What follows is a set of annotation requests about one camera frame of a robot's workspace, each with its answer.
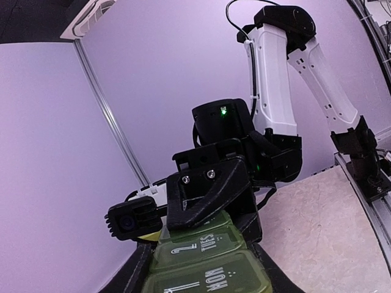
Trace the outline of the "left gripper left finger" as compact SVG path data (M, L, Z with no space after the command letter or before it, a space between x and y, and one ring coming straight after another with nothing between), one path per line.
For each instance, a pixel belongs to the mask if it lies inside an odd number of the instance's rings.
M155 248L155 244L138 244L124 265L98 292L141 292L149 273Z

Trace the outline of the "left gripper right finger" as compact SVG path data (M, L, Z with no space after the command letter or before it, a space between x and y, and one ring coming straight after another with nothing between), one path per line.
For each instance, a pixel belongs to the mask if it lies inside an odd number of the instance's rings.
M265 268L272 285L272 291L276 293L302 293L302 289L294 284L283 270L272 260L267 252L255 242L247 242L247 247Z

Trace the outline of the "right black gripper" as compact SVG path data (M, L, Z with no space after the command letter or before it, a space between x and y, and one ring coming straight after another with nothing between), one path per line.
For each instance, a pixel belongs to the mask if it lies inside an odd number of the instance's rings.
M182 151L172 159L178 171L166 179L168 230L198 228L221 211L246 229L257 205L239 139Z

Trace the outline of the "green weekly pill organizer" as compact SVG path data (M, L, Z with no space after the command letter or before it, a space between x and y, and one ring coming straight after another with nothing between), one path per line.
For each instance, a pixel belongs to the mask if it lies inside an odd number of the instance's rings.
M162 228L142 292L272 292L265 268L225 211L202 226Z

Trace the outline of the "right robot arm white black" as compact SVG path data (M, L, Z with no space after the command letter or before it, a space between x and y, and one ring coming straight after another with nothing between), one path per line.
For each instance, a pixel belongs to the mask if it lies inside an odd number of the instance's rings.
M240 231L260 230L254 193L289 183L302 167L302 139L291 102L293 67L326 117L331 139L350 157L350 171L367 198L381 183L376 141L334 76L316 37L312 17L301 7L267 5L236 39L249 59L252 106L222 99L192 110L194 148L178 153L178 172L167 179L167 228L200 227L221 211Z

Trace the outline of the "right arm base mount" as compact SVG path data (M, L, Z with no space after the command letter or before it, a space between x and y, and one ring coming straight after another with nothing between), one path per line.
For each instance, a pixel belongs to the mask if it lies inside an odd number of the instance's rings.
M349 174L369 203L390 192L390 179L387 172L382 169L384 167L390 171L390 167L386 167L386 160L381 157L377 150L366 154L352 154L349 156L351 161L346 165Z

